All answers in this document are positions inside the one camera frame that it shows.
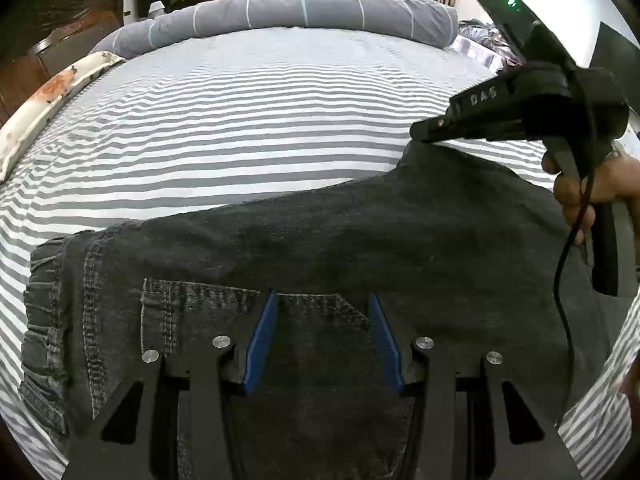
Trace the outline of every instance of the hand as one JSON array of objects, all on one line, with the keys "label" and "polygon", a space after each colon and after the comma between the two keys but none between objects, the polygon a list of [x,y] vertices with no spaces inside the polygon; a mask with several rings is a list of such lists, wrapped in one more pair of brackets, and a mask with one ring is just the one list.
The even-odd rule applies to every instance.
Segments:
[{"label": "hand", "polygon": [[[542,158],[542,168],[551,174],[560,172],[558,164],[548,152]],[[569,225],[574,224],[580,211],[580,199],[584,186],[585,181],[580,184],[577,179],[569,178],[564,174],[556,178],[554,196],[562,206],[564,219]],[[640,160],[626,153],[616,158],[609,158],[596,168],[591,203],[606,203],[614,198],[624,199],[629,206],[636,234],[636,262],[640,264]],[[576,244],[580,245],[584,241],[595,218],[595,209],[590,205],[575,238]]]}]

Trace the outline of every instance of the wooden headboard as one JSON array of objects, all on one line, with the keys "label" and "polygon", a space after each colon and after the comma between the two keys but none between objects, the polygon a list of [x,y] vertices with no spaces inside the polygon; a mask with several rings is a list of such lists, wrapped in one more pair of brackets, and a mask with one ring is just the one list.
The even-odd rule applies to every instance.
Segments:
[{"label": "wooden headboard", "polygon": [[29,9],[23,9],[22,22],[29,26],[2,32],[10,40],[0,42],[0,66],[24,56],[55,28],[75,22],[91,10],[110,10],[123,25],[122,0],[34,0]]}]

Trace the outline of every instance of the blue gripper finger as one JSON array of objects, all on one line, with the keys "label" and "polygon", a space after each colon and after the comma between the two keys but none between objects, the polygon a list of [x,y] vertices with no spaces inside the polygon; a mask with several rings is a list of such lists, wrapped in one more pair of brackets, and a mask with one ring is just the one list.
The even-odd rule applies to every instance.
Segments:
[{"label": "blue gripper finger", "polygon": [[260,315],[260,320],[255,327],[254,336],[246,351],[246,373],[244,374],[242,386],[247,395],[254,390],[262,378],[264,362],[271,347],[271,338],[277,319],[278,295],[275,291],[271,291]]},{"label": "blue gripper finger", "polygon": [[369,323],[371,328],[371,336],[378,348],[380,358],[382,359],[382,367],[386,380],[389,381],[391,387],[401,393],[404,389],[404,381],[400,369],[400,352],[391,328],[385,318],[385,313],[378,301],[378,297],[371,293],[368,301],[369,307]]}]

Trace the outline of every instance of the denim jeans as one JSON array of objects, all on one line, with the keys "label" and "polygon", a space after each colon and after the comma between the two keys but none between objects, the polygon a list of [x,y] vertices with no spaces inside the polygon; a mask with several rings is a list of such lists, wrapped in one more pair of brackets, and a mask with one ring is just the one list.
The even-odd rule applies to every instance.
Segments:
[{"label": "denim jeans", "polygon": [[[383,294],[462,373],[500,351],[555,419],[567,348],[552,283],[567,234],[547,190],[412,142],[382,176],[57,238],[32,255],[21,394],[66,452],[143,351],[188,351],[274,288],[281,312],[262,383],[232,405],[248,477],[393,477],[413,404],[385,383],[367,294]],[[593,384],[630,304],[595,293],[588,270],[572,250],[561,288],[572,401]],[[184,478],[187,405],[185,394]]]}]

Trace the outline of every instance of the wooden furniture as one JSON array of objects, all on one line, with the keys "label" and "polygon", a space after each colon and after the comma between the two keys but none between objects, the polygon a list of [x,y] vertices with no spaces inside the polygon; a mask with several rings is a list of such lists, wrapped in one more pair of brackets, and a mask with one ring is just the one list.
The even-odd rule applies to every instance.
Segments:
[{"label": "wooden furniture", "polygon": [[110,10],[91,10],[78,20],[56,28],[32,46],[27,57],[36,59],[47,73],[47,81],[61,70],[86,56],[104,37],[120,28]]},{"label": "wooden furniture", "polygon": [[112,11],[91,10],[73,23],[55,28],[26,55],[0,68],[0,124],[51,77],[86,56],[119,27]]},{"label": "wooden furniture", "polygon": [[24,56],[56,28],[77,21],[91,10],[110,10],[118,24],[124,24],[122,0],[33,0],[21,9],[20,21],[3,31],[10,41],[0,41],[0,66]]}]

